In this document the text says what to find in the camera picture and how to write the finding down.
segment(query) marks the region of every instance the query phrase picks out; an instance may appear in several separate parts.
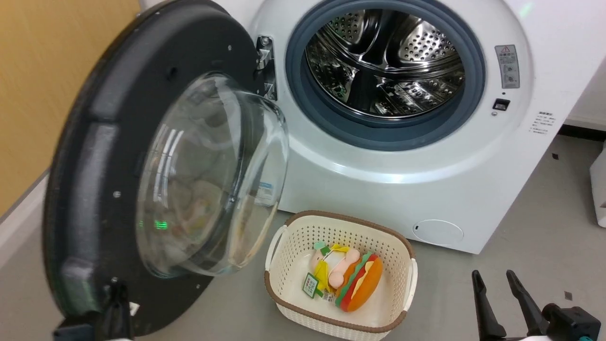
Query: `laundry basket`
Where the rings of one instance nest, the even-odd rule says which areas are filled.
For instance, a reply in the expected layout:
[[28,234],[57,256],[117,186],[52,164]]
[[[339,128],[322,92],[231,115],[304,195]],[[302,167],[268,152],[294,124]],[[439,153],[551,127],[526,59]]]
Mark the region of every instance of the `laundry basket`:
[[[362,307],[343,312],[324,297],[303,292],[313,245],[325,241],[374,252],[384,262],[379,284]],[[288,219],[273,237],[265,260],[265,287],[288,319],[348,340],[381,340],[397,327],[415,295],[415,252],[401,234],[368,221],[321,211]]]

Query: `stainless steel drum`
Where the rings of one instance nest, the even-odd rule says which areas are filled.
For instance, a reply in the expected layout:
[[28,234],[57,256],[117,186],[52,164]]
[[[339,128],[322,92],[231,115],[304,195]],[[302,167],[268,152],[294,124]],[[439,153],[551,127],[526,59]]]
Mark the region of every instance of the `stainless steel drum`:
[[389,10],[336,17],[315,34],[305,54],[328,95],[383,120],[427,113],[452,99],[465,79],[443,33],[421,18]]

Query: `open door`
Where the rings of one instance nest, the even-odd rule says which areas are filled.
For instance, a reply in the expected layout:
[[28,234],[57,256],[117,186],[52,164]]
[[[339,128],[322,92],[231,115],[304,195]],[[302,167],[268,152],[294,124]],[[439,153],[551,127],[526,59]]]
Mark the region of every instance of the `open door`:
[[258,62],[244,28],[206,0],[151,8],[104,53],[45,199],[44,262],[63,315],[103,313],[120,283],[134,334],[149,334],[256,253],[288,154],[284,117],[257,95]]

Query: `plush toy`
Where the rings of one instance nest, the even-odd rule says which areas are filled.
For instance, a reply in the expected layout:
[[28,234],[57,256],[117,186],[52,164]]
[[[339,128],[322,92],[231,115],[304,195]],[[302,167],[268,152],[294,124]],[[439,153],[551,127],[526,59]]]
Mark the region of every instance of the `plush toy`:
[[343,311],[360,308],[372,295],[383,274],[383,262],[369,252],[360,255],[347,246],[326,246],[323,241],[314,245],[316,253],[311,259],[318,290],[336,290],[335,305]]
[[333,292],[343,285],[345,272],[360,259],[360,251],[338,244],[329,248],[323,241],[313,248],[316,253],[311,258],[311,273],[318,279],[318,290]]

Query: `washing machine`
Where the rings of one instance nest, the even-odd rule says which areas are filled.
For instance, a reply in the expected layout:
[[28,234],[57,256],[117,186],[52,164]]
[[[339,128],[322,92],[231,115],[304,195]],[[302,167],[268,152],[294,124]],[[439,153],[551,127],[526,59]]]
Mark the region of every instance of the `washing machine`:
[[133,334],[163,328],[209,276],[247,265],[278,209],[479,253],[606,55],[605,12],[142,1],[82,86],[48,176],[62,330],[86,333],[113,307]]

